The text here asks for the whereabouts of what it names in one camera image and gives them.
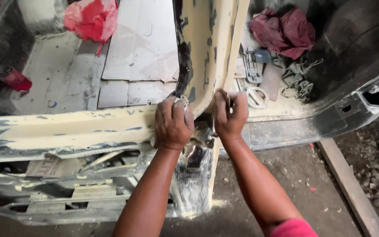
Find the concrete floor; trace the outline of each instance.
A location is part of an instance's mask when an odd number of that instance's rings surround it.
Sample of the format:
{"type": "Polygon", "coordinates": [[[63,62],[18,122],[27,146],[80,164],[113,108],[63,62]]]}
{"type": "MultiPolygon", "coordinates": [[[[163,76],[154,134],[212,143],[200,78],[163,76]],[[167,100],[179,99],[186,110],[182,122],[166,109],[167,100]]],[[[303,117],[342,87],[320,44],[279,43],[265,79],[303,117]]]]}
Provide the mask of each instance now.
{"type": "MultiPolygon", "coordinates": [[[[317,151],[317,148],[304,145],[261,152],[257,157],[280,182],[320,237],[362,236],[341,191],[317,151]]],[[[213,199],[221,200],[215,203],[222,205],[215,206],[202,216],[192,220],[166,219],[161,236],[262,236],[243,200],[228,159],[218,162],[213,199]]],[[[111,236],[114,224],[23,226],[0,217],[0,237],[107,237],[111,236]]]]}

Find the forearm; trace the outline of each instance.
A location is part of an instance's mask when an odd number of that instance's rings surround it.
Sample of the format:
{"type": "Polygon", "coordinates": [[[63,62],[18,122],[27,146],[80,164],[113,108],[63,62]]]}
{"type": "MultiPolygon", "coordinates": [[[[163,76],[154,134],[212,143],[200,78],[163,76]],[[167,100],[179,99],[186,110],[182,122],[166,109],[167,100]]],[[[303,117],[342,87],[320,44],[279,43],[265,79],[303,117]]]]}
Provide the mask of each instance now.
{"type": "Polygon", "coordinates": [[[223,146],[232,160],[245,202],[265,234],[282,221],[302,218],[286,192],[242,138],[225,141],[223,146]]]}
{"type": "Polygon", "coordinates": [[[158,148],[124,210],[114,236],[159,236],[180,151],[158,148]]]}

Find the red sleeve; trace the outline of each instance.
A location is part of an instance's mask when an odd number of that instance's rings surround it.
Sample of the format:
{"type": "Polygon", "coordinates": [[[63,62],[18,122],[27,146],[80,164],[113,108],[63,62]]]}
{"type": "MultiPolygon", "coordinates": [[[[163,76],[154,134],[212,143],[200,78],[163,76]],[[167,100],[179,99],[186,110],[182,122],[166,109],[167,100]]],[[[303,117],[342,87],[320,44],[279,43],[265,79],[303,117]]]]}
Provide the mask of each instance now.
{"type": "Polygon", "coordinates": [[[305,220],[290,219],[277,226],[270,237],[318,237],[318,235],[305,220]]]}

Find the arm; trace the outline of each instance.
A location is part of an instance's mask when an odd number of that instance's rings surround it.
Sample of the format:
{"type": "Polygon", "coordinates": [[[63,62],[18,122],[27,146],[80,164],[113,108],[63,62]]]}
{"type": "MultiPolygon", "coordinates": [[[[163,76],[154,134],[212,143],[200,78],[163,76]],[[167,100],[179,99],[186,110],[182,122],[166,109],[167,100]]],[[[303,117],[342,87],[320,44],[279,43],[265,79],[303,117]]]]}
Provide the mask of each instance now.
{"type": "Polygon", "coordinates": [[[231,94],[233,112],[226,111],[226,93],[215,94],[214,127],[228,153],[245,202],[254,214],[266,236],[280,223],[303,218],[286,192],[261,164],[241,136],[248,119],[248,101],[245,93],[231,94]]]}
{"type": "Polygon", "coordinates": [[[157,152],[141,177],[115,226],[114,237],[159,236],[168,205],[169,188],[179,153],[194,132],[194,116],[184,101],[169,97],[157,106],[157,152]]]}

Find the red object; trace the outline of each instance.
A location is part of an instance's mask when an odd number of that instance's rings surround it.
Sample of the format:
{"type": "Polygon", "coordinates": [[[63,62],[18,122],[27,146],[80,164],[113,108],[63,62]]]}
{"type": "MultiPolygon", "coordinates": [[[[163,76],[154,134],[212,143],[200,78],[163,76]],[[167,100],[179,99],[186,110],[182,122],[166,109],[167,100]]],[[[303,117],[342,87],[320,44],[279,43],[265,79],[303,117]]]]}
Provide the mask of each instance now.
{"type": "Polygon", "coordinates": [[[270,237],[318,237],[318,235],[305,220],[289,219],[278,225],[270,237]]]}
{"type": "Polygon", "coordinates": [[[100,42],[96,55],[116,29],[118,5],[115,0],[81,0],[65,9],[64,25],[83,40],[100,42]]]}
{"type": "Polygon", "coordinates": [[[12,67],[0,66],[0,81],[18,92],[29,91],[32,87],[32,81],[12,67]]]}
{"type": "Polygon", "coordinates": [[[297,59],[315,43],[315,29],[307,21],[306,14],[299,8],[292,8],[281,18],[266,8],[249,24],[258,43],[270,51],[297,59]]]}

